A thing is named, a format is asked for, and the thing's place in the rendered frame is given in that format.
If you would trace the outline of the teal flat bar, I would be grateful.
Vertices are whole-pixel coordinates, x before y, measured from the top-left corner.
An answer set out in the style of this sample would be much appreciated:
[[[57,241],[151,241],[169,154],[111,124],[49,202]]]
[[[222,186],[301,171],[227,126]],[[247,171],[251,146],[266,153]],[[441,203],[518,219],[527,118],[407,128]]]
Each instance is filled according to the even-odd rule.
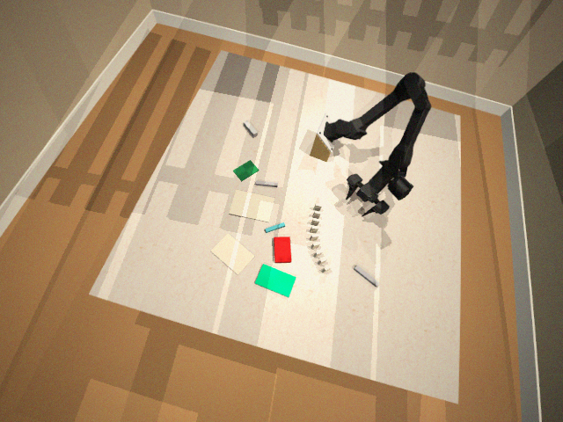
[[[269,227],[269,228],[265,229],[265,231],[266,231],[266,233],[268,233],[268,232],[270,232],[270,231],[273,231],[273,230],[276,230],[276,229],[280,229],[280,228],[283,228],[283,227],[285,227],[284,222],[283,222],[283,223],[280,223],[280,224],[277,224],[277,225],[274,225],[274,226],[272,226],[272,227]]]

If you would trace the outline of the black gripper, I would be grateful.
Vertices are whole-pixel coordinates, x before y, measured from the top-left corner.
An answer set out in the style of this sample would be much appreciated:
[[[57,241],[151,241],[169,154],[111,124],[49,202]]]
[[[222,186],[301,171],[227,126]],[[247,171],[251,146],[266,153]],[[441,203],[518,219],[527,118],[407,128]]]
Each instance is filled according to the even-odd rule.
[[[364,184],[362,183],[363,179],[358,175],[358,174],[353,174],[350,175],[347,178],[347,182],[349,185],[349,191],[346,197],[346,200],[348,200],[351,195],[355,192],[355,190],[358,188],[358,186],[361,188],[362,186],[364,186]],[[380,193],[382,191],[382,189],[385,187],[384,185],[380,184],[380,182],[377,181],[377,179],[375,178],[375,176],[370,180],[371,182],[371,186],[374,187],[375,189],[377,188],[379,190],[378,193]],[[372,207],[369,211],[367,211],[362,217],[364,217],[365,215],[368,215],[370,213],[376,212],[377,214],[379,213],[380,215],[382,215],[384,212],[386,212],[389,209],[389,205],[384,201],[384,200],[379,200],[377,199],[375,201],[376,205],[374,207]]]

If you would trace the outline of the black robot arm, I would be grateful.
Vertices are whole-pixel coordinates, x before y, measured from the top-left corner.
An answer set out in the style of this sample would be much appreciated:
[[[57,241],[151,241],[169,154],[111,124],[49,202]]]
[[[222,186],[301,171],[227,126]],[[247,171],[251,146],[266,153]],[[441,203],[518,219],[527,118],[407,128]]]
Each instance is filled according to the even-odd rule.
[[[425,87],[425,81],[418,73],[409,72],[398,82],[394,92],[374,105],[360,118],[349,122],[336,120],[332,123],[328,121],[325,123],[324,136],[330,142],[343,136],[353,140],[361,140],[367,134],[365,132],[367,127],[388,113],[393,107],[406,99],[413,101],[414,109],[400,143],[390,153],[388,160],[378,161],[382,167],[375,174],[375,178],[380,184],[384,186],[388,184],[387,189],[397,200],[404,199],[413,188],[413,185],[406,180],[405,176],[407,167],[413,158],[416,138],[432,107]],[[379,197],[379,190],[372,187],[369,181],[359,189],[356,195],[364,202],[371,201],[373,203]]]

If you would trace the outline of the red rectangular block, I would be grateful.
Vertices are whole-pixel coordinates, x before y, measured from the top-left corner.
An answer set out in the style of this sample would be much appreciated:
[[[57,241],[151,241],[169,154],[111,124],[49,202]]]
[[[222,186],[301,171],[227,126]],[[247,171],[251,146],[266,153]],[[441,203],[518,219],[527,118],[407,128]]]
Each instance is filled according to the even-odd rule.
[[[291,263],[290,237],[274,237],[274,262]]]

